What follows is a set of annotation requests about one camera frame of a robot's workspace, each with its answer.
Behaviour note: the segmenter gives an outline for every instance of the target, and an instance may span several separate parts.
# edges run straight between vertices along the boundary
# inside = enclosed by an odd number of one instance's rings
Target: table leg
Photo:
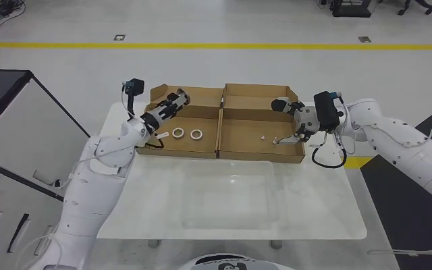
[[[270,246],[272,249],[281,249],[283,246],[282,240],[270,240]]]
[[[155,240],[149,240],[149,241],[147,242],[147,246],[148,246],[149,248],[157,248],[160,244],[161,244],[161,241],[158,240],[158,239],[155,239]]]

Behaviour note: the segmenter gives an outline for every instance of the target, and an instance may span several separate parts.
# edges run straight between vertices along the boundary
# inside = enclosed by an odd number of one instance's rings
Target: yellow floor line
[[[360,169],[364,164],[368,163],[373,157],[348,157],[346,159],[346,169]]]
[[[0,48],[21,49],[260,49],[430,51],[429,44],[287,44],[287,43],[0,43]]]

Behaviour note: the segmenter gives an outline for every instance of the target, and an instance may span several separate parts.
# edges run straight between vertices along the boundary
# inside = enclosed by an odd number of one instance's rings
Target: transparent tray
[[[182,227],[262,230],[277,220],[270,162],[185,160],[181,168]]]

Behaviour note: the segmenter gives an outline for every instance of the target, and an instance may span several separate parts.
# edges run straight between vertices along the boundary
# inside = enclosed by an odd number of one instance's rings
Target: tape roll
[[[201,138],[203,137],[203,132],[201,130],[193,130],[190,133],[190,137],[194,140],[201,140]]]
[[[173,137],[175,139],[179,140],[179,139],[183,138],[184,130],[183,130],[183,128],[174,128],[172,134],[173,134]]]

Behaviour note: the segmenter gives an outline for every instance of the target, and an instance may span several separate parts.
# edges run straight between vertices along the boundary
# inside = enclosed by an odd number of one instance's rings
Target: black mat
[[[426,135],[431,128],[432,116],[416,127]],[[432,250],[432,194],[381,156],[374,157],[361,171],[391,247]],[[432,269],[430,255],[396,255],[396,259],[401,270]]]

